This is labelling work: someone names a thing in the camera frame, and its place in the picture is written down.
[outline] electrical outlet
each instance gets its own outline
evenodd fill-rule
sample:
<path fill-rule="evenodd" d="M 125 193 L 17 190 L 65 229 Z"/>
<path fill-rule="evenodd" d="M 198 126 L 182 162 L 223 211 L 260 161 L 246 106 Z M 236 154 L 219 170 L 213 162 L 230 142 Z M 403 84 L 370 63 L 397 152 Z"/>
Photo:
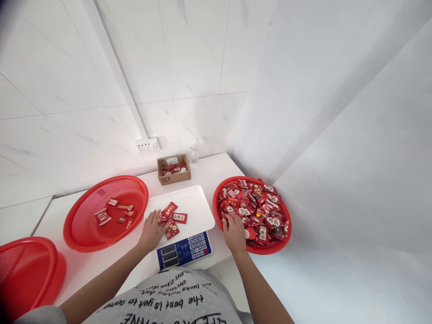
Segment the electrical outlet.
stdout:
<path fill-rule="evenodd" d="M 152 137 L 149 139 L 138 139 L 135 141 L 135 145 L 138 148 L 138 151 L 145 153 L 147 151 L 156 151 L 160 150 L 161 146 L 159 145 L 159 141 L 157 137 Z"/>

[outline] white table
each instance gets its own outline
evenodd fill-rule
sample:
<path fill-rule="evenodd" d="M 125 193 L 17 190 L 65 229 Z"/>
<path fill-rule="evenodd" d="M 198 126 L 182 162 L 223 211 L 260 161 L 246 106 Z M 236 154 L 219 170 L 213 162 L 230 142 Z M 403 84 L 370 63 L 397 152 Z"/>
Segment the white table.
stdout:
<path fill-rule="evenodd" d="M 0 245 L 31 236 L 52 199 L 49 196 L 0 208 Z"/>
<path fill-rule="evenodd" d="M 147 185 L 150 198 L 193 185 L 200 185 L 206 195 L 210 208 L 213 210 L 213 194 L 216 187 L 224 179 L 232 176 L 243 176 L 243 173 L 226 153 L 221 153 L 201 159 L 199 167 L 192 169 L 191 180 L 161 186 L 157 172 L 141 175 L 139 178 Z M 66 278 L 62 290 L 54 303 L 55 305 L 60 305 L 84 284 L 98 275 L 101 272 L 101 268 L 107 268 L 114 263 L 118 259 L 117 256 L 126 253 L 132 248 L 140 235 L 135 230 L 120 242 L 94 253 L 79 253 L 69 249 L 63 239 L 63 224 L 69 210 L 84 192 L 54 199 L 35 232 L 36 236 L 44 236 L 52 240 L 59 252 L 66 258 Z M 213 253 L 203 259 L 192 262 L 188 265 L 190 268 L 208 269 L 211 266 L 223 263 L 231 257 L 231 252 L 225 244 L 220 228 L 216 225 L 208 231 L 208 234 L 213 247 Z M 153 251 L 130 274 L 120 293 L 135 286 L 150 275 L 155 274 L 157 272 L 156 268 L 158 268 L 157 255 L 156 251 Z"/>

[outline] bottle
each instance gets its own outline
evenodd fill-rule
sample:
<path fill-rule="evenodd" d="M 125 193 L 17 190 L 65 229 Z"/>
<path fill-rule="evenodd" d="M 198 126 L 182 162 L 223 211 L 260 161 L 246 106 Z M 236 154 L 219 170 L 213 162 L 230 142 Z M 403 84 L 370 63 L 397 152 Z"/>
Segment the bottle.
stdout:
<path fill-rule="evenodd" d="M 192 144 L 189 146 L 188 159 L 189 159 L 189 165 L 191 167 L 198 167 L 198 159 L 199 159 L 198 139 L 194 139 L 192 141 Z"/>

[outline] pile of candy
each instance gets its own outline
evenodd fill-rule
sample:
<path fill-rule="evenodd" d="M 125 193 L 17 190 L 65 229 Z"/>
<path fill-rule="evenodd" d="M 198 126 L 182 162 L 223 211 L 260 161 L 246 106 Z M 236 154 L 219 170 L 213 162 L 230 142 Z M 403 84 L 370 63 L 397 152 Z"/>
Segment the pile of candy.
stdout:
<path fill-rule="evenodd" d="M 159 219 L 157 220 L 157 225 L 165 226 L 166 223 L 169 224 L 169 227 L 165 232 L 165 236 L 167 239 L 171 239 L 178 233 L 180 233 L 176 222 L 186 224 L 186 221 L 188 219 L 188 214 L 174 213 L 174 210 L 176 210 L 177 208 L 178 206 L 176 204 L 170 202 L 168 206 L 163 211 L 161 211 Z"/>
<path fill-rule="evenodd" d="M 240 216 L 246 243 L 267 247 L 288 236 L 289 220 L 279 207 L 282 200 L 276 188 L 246 180 L 234 180 L 220 189 L 219 215 Z"/>
<path fill-rule="evenodd" d="M 135 217 L 135 212 L 132 210 L 134 208 L 134 205 L 120 205 L 118 200 L 111 198 L 110 200 L 108 200 L 107 206 L 109 208 L 115 208 L 125 211 L 124 217 L 120 217 L 117 220 L 118 224 L 124 224 L 126 226 L 126 229 L 128 229 L 132 225 Z M 98 211 L 95 216 L 99 226 L 108 223 L 112 219 L 112 217 L 108 214 L 107 208 Z"/>
<path fill-rule="evenodd" d="M 170 176 L 179 172 L 186 172 L 186 163 L 174 164 L 162 167 L 162 175 Z"/>

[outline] cardboard box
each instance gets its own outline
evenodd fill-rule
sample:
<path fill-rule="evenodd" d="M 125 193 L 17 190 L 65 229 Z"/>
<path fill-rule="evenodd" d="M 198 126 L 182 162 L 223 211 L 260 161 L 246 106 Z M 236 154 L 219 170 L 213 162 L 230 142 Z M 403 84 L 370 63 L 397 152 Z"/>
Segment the cardboard box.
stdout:
<path fill-rule="evenodd" d="M 180 163 L 186 163 L 186 172 L 179 172 L 175 173 L 173 175 L 162 175 L 162 167 L 166 165 L 174 165 L 174 164 L 180 164 Z M 190 172 L 190 166 L 188 162 L 188 158 L 186 154 L 182 155 L 173 155 L 171 157 L 164 157 L 161 159 L 157 159 L 157 175 L 159 177 L 159 181 L 161 185 L 169 185 L 172 183 L 190 180 L 191 179 L 191 172 Z"/>

